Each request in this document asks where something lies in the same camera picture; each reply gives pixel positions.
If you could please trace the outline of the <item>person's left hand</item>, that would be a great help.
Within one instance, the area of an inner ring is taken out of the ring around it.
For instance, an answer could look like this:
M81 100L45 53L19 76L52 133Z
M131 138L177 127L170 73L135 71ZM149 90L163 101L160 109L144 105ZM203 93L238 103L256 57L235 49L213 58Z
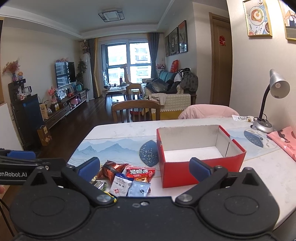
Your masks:
M5 193L6 189L3 185L0 185L0 194Z

